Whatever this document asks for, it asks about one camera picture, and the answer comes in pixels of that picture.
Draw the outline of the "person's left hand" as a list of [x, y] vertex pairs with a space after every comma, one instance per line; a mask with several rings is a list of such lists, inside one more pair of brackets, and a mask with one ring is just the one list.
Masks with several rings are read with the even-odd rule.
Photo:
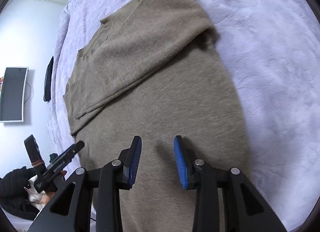
[[[61, 171], [61, 175], [64, 177], [67, 174], [66, 170]], [[45, 195], [43, 196], [43, 198], [41, 199], [41, 202], [43, 205], [46, 205], [54, 196], [54, 192], [47, 192], [45, 193]]]

